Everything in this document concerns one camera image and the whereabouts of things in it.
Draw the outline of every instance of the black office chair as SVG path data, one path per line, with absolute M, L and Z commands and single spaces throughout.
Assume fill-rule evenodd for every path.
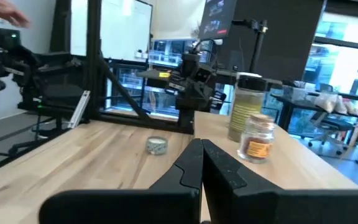
M 39 68 L 34 72 L 26 74 L 30 77 L 24 77 L 25 80 L 29 81 L 22 90 L 23 99 L 27 99 L 27 102 L 24 103 L 33 105 L 33 99 L 39 99 L 37 124 L 32 128 L 35 138 L 33 141 L 13 145 L 9 150 L 9 154 L 16 154 L 19 149 L 25 147 L 38 147 L 47 141 L 48 138 L 62 133 L 64 115 L 59 112 L 52 113 L 53 115 L 51 115 L 51 113 L 44 113 L 44 110 L 46 107 L 52 107 L 53 110 L 74 110 L 84 92 L 80 87 L 82 82 L 81 77 L 83 77 L 82 66 L 78 62 L 67 60 L 69 58 L 71 57 L 62 57 L 62 61 L 55 62 L 57 66 L 50 63 L 47 67 Z M 67 79 L 67 77 L 73 76 L 74 81 Z M 44 124 L 41 122 L 41 116 L 43 114 L 55 118 L 55 128 L 40 129 Z
M 320 91 L 321 92 L 333 92 L 334 88 L 328 84 L 320 84 Z M 333 135 L 337 135 L 343 131 L 349 131 L 354 126 L 351 123 L 346 121 L 337 119 L 337 118 L 330 118 L 329 113 L 325 112 L 316 112 L 310 119 L 310 121 L 314 124 L 314 126 L 318 129 L 323 131 L 322 134 L 316 136 L 313 139 L 310 139 L 308 145 L 311 147 L 313 146 L 312 141 L 321 141 L 321 144 L 324 145 L 325 142 L 330 142 L 335 146 L 338 146 L 340 149 L 336 151 L 337 155 L 342 154 L 342 150 L 347 150 L 348 145 L 344 142 L 333 138 Z

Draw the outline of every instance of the spice jar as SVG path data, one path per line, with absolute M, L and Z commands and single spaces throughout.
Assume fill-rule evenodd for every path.
M 251 115 L 241 135 L 238 155 L 253 163 L 263 163 L 272 148 L 274 127 L 273 118 L 264 114 Z
M 266 87 L 267 82 L 259 77 L 239 77 L 230 117 L 229 139 L 240 142 L 247 118 L 252 114 L 259 114 L 262 109 Z

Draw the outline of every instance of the wooden table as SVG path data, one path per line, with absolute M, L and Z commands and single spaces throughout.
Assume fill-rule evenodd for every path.
M 358 189 L 358 185 L 278 126 L 268 162 L 246 162 L 237 155 L 239 143 L 227 138 L 228 126 L 228 116 L 202 112 L 195 114 L 195 138 L 211 140 L 245 166 L 283 189 Z
M 197 112 L 195 137 L 210 139 L 238 159 L 227 139 L 228 117 Z M 168 153 L 145 152 L 149 136 L 168 138 Z M 265 164 L 241 161 L 284 189 L 358 189 L 337 170 L 277 128 Z M 92 121 L 0 168 L 0 223 L 36 224 L 41 203 L 70 189 L 147 189 L 182 153 L 192 136 Z M 209 220 L 205 196 L 201 220 Z

